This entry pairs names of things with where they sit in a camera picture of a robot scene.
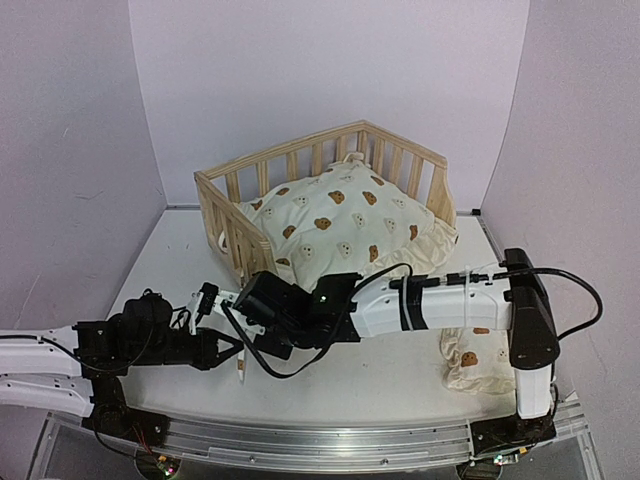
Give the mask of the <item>bear print cream cushion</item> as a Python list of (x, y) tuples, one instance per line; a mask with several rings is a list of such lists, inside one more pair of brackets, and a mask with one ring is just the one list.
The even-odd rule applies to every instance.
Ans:
[[(312, 292), (326, 275), (362, 276), (350, 296), (360, 340), (426, 329), (417, 282), (449, 260), (458, 240), (453, 222), (383, 179), (356, 152), (232, 210), (264, 236), (282, 280)], [(283, 378), (254, 338), (241, 337), (266, 373)]]

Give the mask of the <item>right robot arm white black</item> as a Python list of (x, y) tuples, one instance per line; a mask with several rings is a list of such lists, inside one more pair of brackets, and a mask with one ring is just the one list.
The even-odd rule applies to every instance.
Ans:
[(224, 311), (240, 336), (242, 321), (264, 328), (292, 349), (313, 349), (315, 365), (333, 345), (339, 358), (321, 368), (327, 384), (318, 405), (333, 420), (371, 420), (394, 409), (427, 410), (432, 395), (419, 384), (438, 332), (503, 332), (515, 381), (515, 412), (503, 433), (524, 443), (551, 409), (552, 366), (560, 349), (544, 286), (524, 251), (498, 273), (465, 271), (415, 276), (405, 263), (365, 277), (324, 275), (312, 291), (267, 271), (256, 274)]

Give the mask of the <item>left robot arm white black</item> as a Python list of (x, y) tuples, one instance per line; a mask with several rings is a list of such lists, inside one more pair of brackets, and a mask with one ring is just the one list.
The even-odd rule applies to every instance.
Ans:
[(132, 367), (218, 367), (241, 352), (242, 341), (198, 321), (209, 300), (182, 310), (147, 290), (107, 320), (58, 329), (1, 334), (1, 400), (72, 413), (96, 421), (114, 437), (134, 428), (121, 380)]

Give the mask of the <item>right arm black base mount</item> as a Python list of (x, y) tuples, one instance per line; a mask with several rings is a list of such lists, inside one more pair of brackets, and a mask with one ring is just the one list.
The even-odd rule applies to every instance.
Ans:
[(470, 424), (470, 460), (483, 460), (498, 455), (510, 455), (556, 437), (555, 415), (523, 419), (518, 413)]

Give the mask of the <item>wooden pet bed frame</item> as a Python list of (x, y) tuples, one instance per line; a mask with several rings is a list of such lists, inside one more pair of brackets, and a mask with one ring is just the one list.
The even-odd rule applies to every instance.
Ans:
[(209, 246), (224, 256), (240, 283), (263, 270), (275, 273), (276, 267), (264, 236), (234, 213), (232, 205), (260, 197), (285, 182), (318, 176), (353, 152), (362, 154), (383, 179), (456, 228), (447, 160), (370, 122), (357, 121), (195, 174)]

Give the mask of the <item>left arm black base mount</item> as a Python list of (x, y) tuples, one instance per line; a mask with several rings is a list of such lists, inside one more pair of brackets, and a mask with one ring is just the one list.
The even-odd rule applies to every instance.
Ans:
[(118, 455), (133, 458), (132, 454), (107, 444), (103, 437), (133, 442), (151, 456), (153, 447), (164, 445), (169, 427), (168, 416), (130, 407), (117, 377), (93, 378), (90, 385), (92, 393), (89, 403), (92, 410), (83, 418), (81, 426), (91, 431), (101, 446)]

